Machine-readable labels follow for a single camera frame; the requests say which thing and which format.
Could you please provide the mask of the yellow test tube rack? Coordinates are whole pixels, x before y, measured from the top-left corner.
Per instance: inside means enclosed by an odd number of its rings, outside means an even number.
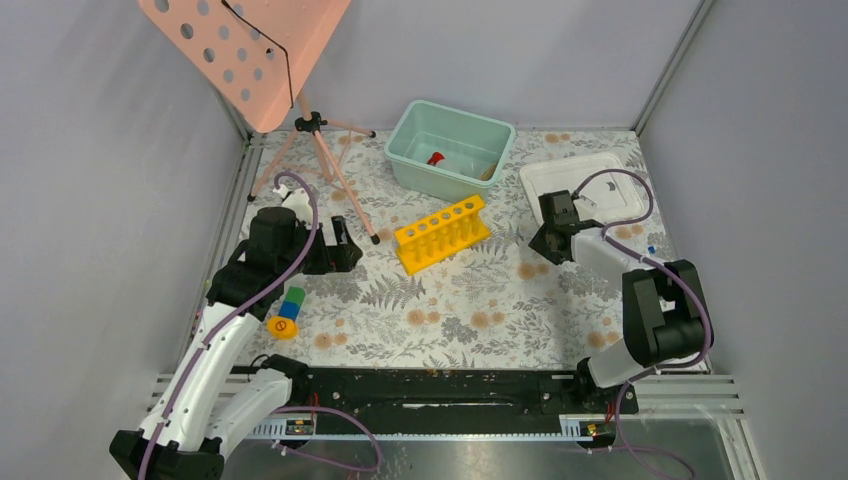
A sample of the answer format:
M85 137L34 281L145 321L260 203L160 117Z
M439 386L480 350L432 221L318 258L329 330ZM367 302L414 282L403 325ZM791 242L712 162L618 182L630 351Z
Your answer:
M414 275L487 239L491 232L480 218L485 206L475 194L396 230L396 255L406 274Z

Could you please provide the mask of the white wash bottle red cap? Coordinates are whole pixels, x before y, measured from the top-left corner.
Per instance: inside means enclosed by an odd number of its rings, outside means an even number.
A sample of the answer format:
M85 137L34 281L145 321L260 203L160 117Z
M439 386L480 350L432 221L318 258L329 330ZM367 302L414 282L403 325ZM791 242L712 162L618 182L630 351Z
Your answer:
M434 152L427 160L426 164L434 168L448 171L455 171L457 169L456 160L453 157L446 157L441 152Z

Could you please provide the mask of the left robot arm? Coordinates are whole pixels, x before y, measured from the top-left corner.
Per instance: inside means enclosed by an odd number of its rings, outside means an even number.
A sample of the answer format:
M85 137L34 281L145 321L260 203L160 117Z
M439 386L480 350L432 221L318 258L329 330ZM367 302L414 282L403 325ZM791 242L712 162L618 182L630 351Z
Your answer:
M228 457L273 410L309 401L307 380L263 367L222 409L219 394L239 353L297 274L349 272L362 257L341 216L331 219L335 244L315 218L266 207L248 237L218 270L200 323L163 397L134 430L120 430L109 453L131 479L218 479Z

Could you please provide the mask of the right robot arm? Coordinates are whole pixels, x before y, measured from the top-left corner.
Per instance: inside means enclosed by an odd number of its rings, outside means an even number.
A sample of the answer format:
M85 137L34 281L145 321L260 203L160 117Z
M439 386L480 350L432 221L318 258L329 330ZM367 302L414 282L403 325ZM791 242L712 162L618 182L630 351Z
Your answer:
M539 206L542 225L530 247L555 265L594 271L621 293L622 337L579 362L573 386L579 407L597 412L612 400L613 387L655 367L703 359L714 332L692 262L661 262L616 243L600 222L580 218L567 190L541 195Z

